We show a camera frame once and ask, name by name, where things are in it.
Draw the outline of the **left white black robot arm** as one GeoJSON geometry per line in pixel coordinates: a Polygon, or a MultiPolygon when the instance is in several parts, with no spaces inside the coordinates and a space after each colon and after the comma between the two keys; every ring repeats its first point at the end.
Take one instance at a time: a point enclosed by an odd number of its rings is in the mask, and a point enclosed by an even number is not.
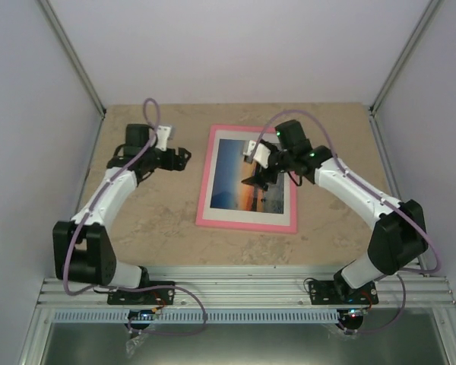
{"type": "Polygon", "coordinates": [[[66,294],[70,282],[86,289],[124,290],[133,303],[144,303],[151,294],[148,271],[121,262],[112,247],[109,231],[126,199],[156,170],[183,171],[191,158],[184,148],[169,148],[174,129],[170,125],[129,124],[125,141],[107,162],[103,179],[86,205],[52,230],[56,277],[66,294]]]}

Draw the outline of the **sunset landscape photo print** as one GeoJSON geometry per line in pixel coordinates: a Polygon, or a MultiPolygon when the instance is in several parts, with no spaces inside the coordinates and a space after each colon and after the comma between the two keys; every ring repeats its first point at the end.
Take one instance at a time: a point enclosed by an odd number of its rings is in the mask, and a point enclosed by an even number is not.
{"type": "Polygon", "coordinates": [[[284,177],[280,174],[275,184],[265,191],[243,184],[244,179],[260,171],[256,163],[246,163],[242,154],[244,142],[221,139],[218,144],[211,208],[252,211],[268,214],[284,213],[284,177]]]}

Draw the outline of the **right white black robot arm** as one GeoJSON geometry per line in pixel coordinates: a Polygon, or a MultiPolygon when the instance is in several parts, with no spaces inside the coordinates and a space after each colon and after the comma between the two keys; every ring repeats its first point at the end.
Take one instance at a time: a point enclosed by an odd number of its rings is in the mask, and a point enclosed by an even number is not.
{"type": "Polygon", "coordinates": [[[242,182],[267,190],[280,174],[297,176],[297,186],[307,179],[335,195],[356,212],[372,231],[366,253],[319,286],[333,293],[339,303],[352,303],[374,280],[393,275],[423,254],[426,242],[422,207],[414,200],[401,202],[361,180],[326,146],[314,147],[295,119],[275,129],[279,141],[247,141],[245,161],[255,162],[253,176],[242,182]]]}

